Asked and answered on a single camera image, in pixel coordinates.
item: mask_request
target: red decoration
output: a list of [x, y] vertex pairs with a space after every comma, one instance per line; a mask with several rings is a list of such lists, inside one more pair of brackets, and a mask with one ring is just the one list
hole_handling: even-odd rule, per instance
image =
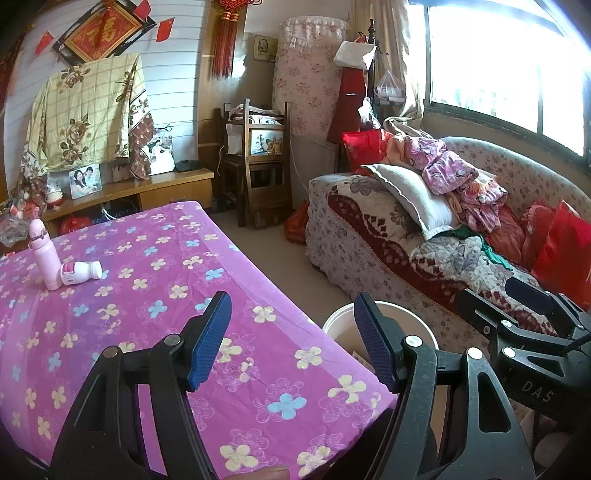
[[54, 38], [55, 37], [53, 35], [46, 31], [41, 37], [39, 43], [37, 44], [37, 48], [35, 49], [35, 55], [39, 55], [43, 50], [45, 50]]
[[158, 35], [156, 35], [156, 42], [161, 42], [170, 36], [170, 31], [173, 29], [174, 17], [167, 20], [162, 20], [158, 24]]
[[238, 30], [238, 14], [242, 7], [260, 5], [262, 0], [217, 0], [225, 12], [219, 20], [212, 73], [216, 77], [231, 77]]
[[148, 18], [148, 15], [151, 11], [152, 7], [150, 6], [148, 0], [142, 0], [141, 3], [137, 6], [137, 8], [134, 10], [134, 15], [140, 18], [141, 20], [145, 21], [145, 19]]

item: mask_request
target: wooden chair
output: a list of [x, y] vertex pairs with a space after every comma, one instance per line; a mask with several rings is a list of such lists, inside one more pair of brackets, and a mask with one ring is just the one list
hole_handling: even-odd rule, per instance
[[[224, 153], [220, 161], [222, 196], [236, 203], [238, 226], [244, 226], [246, 219], [254, 227], [275, 225], [285, 221], [292, 212], [290, 177], [290, 109], [285, 103], [284, 115], [269, 115], [268, 112], [250, 106], [244, 100], [244, 115], [241, 120], [229, 116], [230, 104], [223, 106]], [[253, 124], [250, 115], [274, 116], [281, 125]], [[230, 155], [226, 124], [242, 127], [242, 152]], [[282, 132], [282, 150], [279, 154], [251, 155], [251, 144], [263, 142], [262, 131]]]

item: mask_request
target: floral cloth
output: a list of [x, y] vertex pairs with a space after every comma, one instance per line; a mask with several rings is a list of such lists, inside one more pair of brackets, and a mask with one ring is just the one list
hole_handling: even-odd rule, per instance
[[341, 68], [333, 58], [347, 23], [329, 17], [294, 17], [281, 23], [273, 105], [291, 102], [291, 132], [326, 138], [339, 92]]
[[[49, 462], [86, 375], [109, 345], [149, 348], [201, 314], [215, 292], [232, 320], [189, 402], [217, 475], [288, 465], [307, 475], [351, 447], [396, 396], [329, 339], [207, 217], [186, 202], [54, 240], [62, 261], [100, 260], [101, 280], [49, 292], [30, 250], [0, 264], [0, 414]], [[147, 388], [150, 465], [164, 472]]]
[[52, 75], [37, 94], [21, 174], [33, 179], [129, 158], [132, 172], [147, 178], [149, 162], [138, 152], [153, 135], [139, 54], [73, 66]]

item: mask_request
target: plastic bag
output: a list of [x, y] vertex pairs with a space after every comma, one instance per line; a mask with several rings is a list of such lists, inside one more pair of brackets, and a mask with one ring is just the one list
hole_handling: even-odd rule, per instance
[[382, 128], [382, 124], [374, 115], [374, 109], [371, 106], [369, 97], [363, 99], [363, 104], [359, 107], [359, 116], [361, 117], [361, 130]]
[[377, 105], [390, 105], [406, 101], [404, 84], [392, 72], [386, 70], [384, 76], [375, 87], [375, 101]]
[[283, 228], [285, 237], [294, 244], [306, 244], [306, 224], [308, 223], [308, 207], [310, 202], [304, 200], [290, 217], [285, 221]]

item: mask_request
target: bottle cap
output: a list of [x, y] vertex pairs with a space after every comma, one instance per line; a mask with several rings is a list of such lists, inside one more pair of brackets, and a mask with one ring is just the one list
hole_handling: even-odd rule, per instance
[[90, 262], [90, 275], [95, 280], [102, 278], [103, 268], [100, 266], [100, 262]]

